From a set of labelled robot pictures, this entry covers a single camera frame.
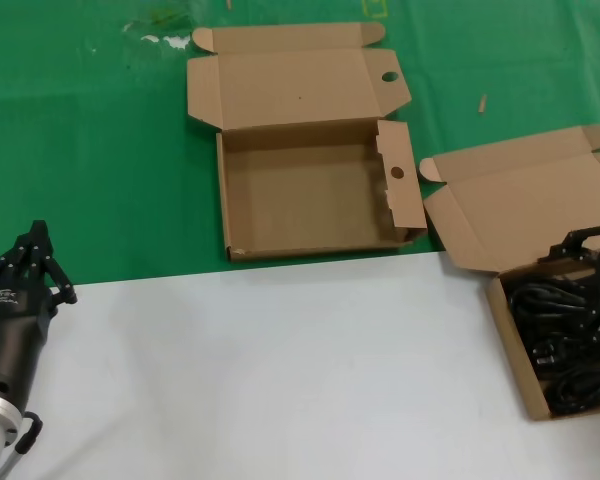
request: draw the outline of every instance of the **green mat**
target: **green mat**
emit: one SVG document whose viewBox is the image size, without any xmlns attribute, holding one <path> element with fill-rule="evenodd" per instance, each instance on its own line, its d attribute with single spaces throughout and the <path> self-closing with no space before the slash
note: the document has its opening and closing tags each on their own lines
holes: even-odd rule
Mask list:
<svg viewBox="0 0 600 480">
<path fill-rule="evenodd" d="M 282 263 L 225 259 L 213 130 L 186 113 L 202 53 L 162 38 L 365 19 L 398 52 L 418 159 L 600 123 L 600 0 L 0 1 L 0 253 L 44 218 L 77 283 Z"/>
</svg>

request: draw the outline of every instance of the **box flap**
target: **box flap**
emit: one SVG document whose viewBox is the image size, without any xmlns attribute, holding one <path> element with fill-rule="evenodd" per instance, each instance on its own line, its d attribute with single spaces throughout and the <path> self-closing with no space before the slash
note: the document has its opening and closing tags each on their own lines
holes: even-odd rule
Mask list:
<svg viewBox="0 0 600 480">
<path fill-rule="evenodd" d="M 387 178 L 387 203 L 398 228 L 426 229 L 409 128 L 403 122 L 378 122 L 378 152 Z"/>
<path fill-rule="evenodd" d="M 379 42 L 384 34 L 384 25 L 368 22 L 196 28 L 191 37 L 207 52 L 255 53 L 360 48 Z"/>
<path fill-rule="evenodd" d="M 227 131 L 378 119 L 411 100 L 395 52 L 357 46 L 194 58 L 187 92 L 189 115 Z"/>
<path fill-rule="evenodd" d="M 420 163 L 420 173 L 432 182 L 454 182 L 553 162 L 599 148 L 600 125 L 565 128 L 425 158 Z"/>
<path fill-rule="evenodd" d="M 600 225 L 600 125 L 423 160 L 447 185 L 424 202 L 453 262 L 502 272 L 546 255 L 570 230 Z"/>
</svg>

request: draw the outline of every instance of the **power cord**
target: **power cord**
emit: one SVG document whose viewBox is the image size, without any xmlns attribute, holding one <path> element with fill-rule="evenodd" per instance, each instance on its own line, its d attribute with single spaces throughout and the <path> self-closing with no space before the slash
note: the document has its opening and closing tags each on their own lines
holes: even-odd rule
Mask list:
<svg viewBox="0 0 600 480">
<path fill-rule="evenodd" d="M 527 275 L 506 286 L 509 308 L 556 415 L 600 406 L 600 293 L 595 275 Z"/>
<path fill-rule="evenodd" d="M 576 367 L 545 390 L 547 403 L 557 415 L 572 415 L 600 407 L 600 367 Z"/>
</svg>

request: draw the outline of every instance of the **cardboard box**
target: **cardboard box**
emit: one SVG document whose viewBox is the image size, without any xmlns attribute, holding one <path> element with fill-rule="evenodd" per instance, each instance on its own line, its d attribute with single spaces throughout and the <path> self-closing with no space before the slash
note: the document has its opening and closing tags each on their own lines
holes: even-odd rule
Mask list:
<svg viewBox="0 0 600 480">
<path fill-rule="evenodd" d="M 552 414 L 509 312 L 503 283 L 531 271 L 583 269 L 578 262 L 536 261 L 569 231 L 600 225 L 600 153 L 593 153 L 598 149 L 600 125 L 593 125 L 446 153 L 420 166 L 426 179 L 446 182 L 424 205 L 454 264 L 497 274 L 487 297 L 533 420 Z M 586 245 L 600 248 L 600 238 Z"/>
<path fill-rule="evenodd" d="M 198 28 L 189 114 L 217 134 L 232 260 L 397 248 L 426 231 L 395 52 L 379 23 Z"/>
</svg>

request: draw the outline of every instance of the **empty cardboard box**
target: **empty cardboard box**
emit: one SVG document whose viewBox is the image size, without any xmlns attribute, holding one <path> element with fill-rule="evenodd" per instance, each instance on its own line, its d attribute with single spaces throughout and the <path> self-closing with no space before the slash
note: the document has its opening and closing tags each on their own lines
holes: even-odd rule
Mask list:
<svg viewBox="0 0 600 480">
<path fill-rule="evenodd" d="M 189 114 L 217 134 L 232 260 L 397 248 L 426 231 L 411 100 L 378 23 L 199 28 Z"/>
<path fill-rule="evenodd" d="M 600 225 L 600 153 L 593 153 L 598 149 L 600 125 L 593 125 L 446 153 L 420 165 L 428 180 L 446 182 L 424 205 L 451 260 L 498 274 L 487 297 L 534 420 L 553 416 L 509 312 L 503 282 L 532 271 L 582 270 L 577 262 L 538 264 L 537 259 L 571 230 Z M 589 248 L 600 248 L 600 238 L 591 240 Z"/>
</svg>

